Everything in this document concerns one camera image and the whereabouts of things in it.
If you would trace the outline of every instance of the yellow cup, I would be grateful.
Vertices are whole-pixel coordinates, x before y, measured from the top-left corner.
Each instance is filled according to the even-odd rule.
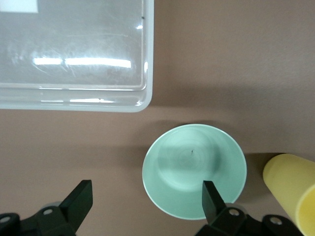
[[[315,236],[315,162],[281,154],[266,164],[263,178],[300,231]]]

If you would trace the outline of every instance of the metal bolt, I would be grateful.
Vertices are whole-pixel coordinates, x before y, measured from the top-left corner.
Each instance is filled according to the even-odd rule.
[[[51,214],[52,212],[53,212],[52,209],[47,209],[47,210],[45,210],[45,211],[43,212],[43,214],[44,214],[44,215],[49,215],[49,214]]]
[[[8,222],[10,219],[11,219],[11,217],[10,217],[10,216],[6,216],[6,217],[4,217],[4,218],[0,219],[0,224],[1,224],[1,223]]]
[[[281,219],[277,218],[277,217],[271,217],[270,221],[275,224],[275,225],[282,225],[282,221]]]
[[[234,216],[239,216],[239,215],[240,215],[239,211],[236,210],[236,209],[231,209],[231,210],[229,210],[229,213],[230,213],[231,215],[234,215]]]

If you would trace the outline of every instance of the clear plastic container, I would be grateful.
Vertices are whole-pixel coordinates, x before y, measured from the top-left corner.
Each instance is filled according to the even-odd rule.
[[[0,108],[141,111],[153,34],[153,0],[1,0]]]

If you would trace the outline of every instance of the mint green bowl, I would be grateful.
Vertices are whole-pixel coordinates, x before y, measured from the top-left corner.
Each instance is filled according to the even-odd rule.
[[[224,202],[233,203],[246,181],[244,154],[224,131],[204,124],[176,127],[160,136],[144,159],[142,179],[152,202],[186,220],[205,219],[202,183],[211,180]]]

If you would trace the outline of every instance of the bowl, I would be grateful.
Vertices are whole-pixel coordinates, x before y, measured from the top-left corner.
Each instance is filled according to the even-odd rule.
[[[247,175],[244,154],[224,131],[187,124],[161,135],[144,159],[142,179],[152,202],[167,214],[186,220],[205,219],[202,183],[214,182],[226,203],[240,196]]]

